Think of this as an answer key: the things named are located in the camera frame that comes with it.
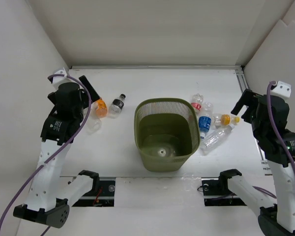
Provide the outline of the black label clear bottle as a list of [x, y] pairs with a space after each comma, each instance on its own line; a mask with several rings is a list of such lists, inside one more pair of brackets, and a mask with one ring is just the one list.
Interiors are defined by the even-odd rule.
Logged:
[[126, 99], [126, 95], [125, 94], [120, 94], [119, 97], [115, 98], [112, 103], [109, 106], [108, 109], [108, 117], [110, 118], [117, 118], [123, 107], [124, 107], [124, 101]]

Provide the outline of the orange label yellow cap bottle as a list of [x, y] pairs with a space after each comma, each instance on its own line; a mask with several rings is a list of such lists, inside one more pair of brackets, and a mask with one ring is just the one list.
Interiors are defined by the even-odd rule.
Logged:
[[213, 114], [211, 125], [215, 127], [226, 126], [230, 124], [237, 125], [240, 122], [240, 117], [229, 114]]

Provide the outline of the clear jar silver lid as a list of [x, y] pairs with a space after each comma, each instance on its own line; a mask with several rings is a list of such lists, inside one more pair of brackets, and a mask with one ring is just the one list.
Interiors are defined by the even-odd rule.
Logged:
[[86, 122], [86, 126], [87, 126], [87, 133], [91, 135], [97, 132], [98, 130], [100, 130], [102, 126], [102, 122], [100, 118], [98, 118], [97, 116], [89, 116]]

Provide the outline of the red label clear bottle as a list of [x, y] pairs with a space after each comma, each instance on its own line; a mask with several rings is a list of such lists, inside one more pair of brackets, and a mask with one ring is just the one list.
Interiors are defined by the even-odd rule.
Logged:
[[202, 108], [202, 103], [204, 100], [204, 96], [200, 95], [199, 93], [193, 95], [192, 99], [191, 99], [191, 106], [193, 107], [195, 113], [198, 115], [201, 111]]

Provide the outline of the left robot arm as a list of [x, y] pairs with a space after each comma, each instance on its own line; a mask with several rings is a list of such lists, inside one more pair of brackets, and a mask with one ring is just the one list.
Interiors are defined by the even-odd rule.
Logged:
[[59, 189], [59, 177], [74, 138], [86, 124], [91, 105], [99, 95], [86, 76], [78, 80], [68, 75], [49, 76], [57, 90], [48, 95], [53, 108], [41, 131], [41, 151], [37, 169], [26, 201], [13, 210], [13, 216], [52, 228], [61, 228], [70, 208], [85, 194], [94, 195], [100, 189], [99, 174], [82, 170], [65, 188]]

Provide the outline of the blue label clear bottle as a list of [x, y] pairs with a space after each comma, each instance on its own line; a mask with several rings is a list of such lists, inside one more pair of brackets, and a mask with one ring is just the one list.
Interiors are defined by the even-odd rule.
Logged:
[[198, 120], [201, 139], [204, 139], [210, 130], [212, 114], [213, 114], [213, 104], [210, 102], [203, 103], [202, 109], [200, 111], [199, 120]]

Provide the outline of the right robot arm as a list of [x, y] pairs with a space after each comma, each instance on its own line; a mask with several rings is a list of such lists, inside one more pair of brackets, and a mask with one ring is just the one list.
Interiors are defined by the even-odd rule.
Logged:
[[257, 190], [236, 169], [220, 173], [220, 192], [237, 195], [256, 215], [265, 236], [295, 236], [295, 133], [286, 129], [289, 105], [279, 96], [246, 89], [235, 107], [247, 109], [242, 119], [252, 125], [253, 136], [270, 167], [276, 202]]

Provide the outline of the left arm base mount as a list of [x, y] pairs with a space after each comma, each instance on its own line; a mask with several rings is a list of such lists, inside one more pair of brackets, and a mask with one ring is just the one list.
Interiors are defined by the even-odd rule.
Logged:
[[115, 202], [116, 179], [101, 178], [96, 193], [83, 195], [73, 207], [113, 207]]

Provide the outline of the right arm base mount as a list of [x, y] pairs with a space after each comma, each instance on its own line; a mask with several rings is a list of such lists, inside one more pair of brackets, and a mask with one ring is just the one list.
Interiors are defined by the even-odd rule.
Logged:
[[246, 206], [237, 195], [229, 190], [223, 190], [216, 177], [202, 178], [197, 191], [203, 194], [206, 207]]

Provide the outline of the clear ribbed plastic bottle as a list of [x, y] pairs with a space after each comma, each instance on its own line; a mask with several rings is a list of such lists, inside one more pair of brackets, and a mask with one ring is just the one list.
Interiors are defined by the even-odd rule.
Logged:
[[204, 154], [211, 152], [219, 147], [234, 130], [235, 125], [229, 124], [224, 127], [220, 127], [204, 138], [200, 143], [200, 149]]

